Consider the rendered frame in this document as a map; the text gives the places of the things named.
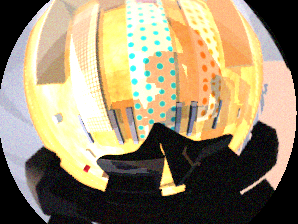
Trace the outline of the red cylinder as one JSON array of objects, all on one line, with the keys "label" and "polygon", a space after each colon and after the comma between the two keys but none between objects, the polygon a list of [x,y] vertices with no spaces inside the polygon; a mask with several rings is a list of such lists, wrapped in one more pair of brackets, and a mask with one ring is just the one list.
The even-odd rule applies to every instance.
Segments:
[{"label": "red cylinder", "polygon": [[85,173],[88,172],[89,169],[90,169],[89,165],[85,165],[85,167],[84,167],[84,172],[85,172]]}]

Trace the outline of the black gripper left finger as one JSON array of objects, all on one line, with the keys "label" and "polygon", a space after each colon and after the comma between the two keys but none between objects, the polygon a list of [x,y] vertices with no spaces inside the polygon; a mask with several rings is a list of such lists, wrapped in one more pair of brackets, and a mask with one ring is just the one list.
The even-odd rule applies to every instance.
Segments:
[{"label": "black gripper left finger", "polygon": [[122,153],[122,155],[101,156],[96,160],[98,167],[108,176],[154,176],[156,188],[160,189],[166,159],[161,151],[158,133],[160,133],[160,128],[157,123],[154,123],[144,143],[141,143],[137,151]]}]

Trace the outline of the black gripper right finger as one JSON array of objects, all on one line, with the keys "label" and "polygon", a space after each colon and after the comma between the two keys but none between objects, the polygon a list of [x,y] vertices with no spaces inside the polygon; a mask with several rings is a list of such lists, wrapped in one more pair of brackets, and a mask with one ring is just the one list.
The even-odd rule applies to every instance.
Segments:
[{"label": "black gripper right finger", "polygon": [[172,173],[174,186],[184,185],[186,177],[197,167],[198,161],[221,151],[225,147],[229,147],[230,141],[233,141],[233,135],[221,135],[216,139],[194,141],[188,136],[182,136],[180,133],[174,132],[172,128],[164,127],[161,123],[157,123],[160,128],[160,143],[164,149],[166,163]]}]

